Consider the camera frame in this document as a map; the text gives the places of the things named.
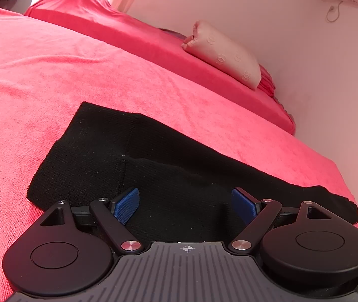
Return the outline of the pink bedsheet near bed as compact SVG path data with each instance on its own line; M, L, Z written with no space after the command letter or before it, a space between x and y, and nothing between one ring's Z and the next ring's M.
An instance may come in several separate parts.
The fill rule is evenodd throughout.
M40 216L26 190L82 102L139 112L270 175L352 198L334 162L251 111L92 37L0 8L0 301L6 249Z

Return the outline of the light pink folded quilt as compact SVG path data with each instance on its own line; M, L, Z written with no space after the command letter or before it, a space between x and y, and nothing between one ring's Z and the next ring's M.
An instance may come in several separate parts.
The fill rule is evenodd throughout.
M193 25L192 35L182 43L189 54L256 90L262 75L252 52L204 20Z

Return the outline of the pink far bed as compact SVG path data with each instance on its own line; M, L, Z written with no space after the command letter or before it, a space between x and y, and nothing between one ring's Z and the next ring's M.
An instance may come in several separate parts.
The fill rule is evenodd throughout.
M158 29L113 9L107 0L39 0L27 16L101 40L189 79L290 134L296 123L277 98L252 90L219 69L187 53L186 37Z

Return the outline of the black knit pants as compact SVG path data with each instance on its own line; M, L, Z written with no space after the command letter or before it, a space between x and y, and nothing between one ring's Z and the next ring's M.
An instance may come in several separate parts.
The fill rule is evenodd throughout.
M229 158L142 114L83 102L34 175L27 198L41 210L59 200L87 206L137 188L127 223L142 243L230 242L244 229L232 210L240 187L286 207L310 200L351 224L358 207L321 186L301 187Z

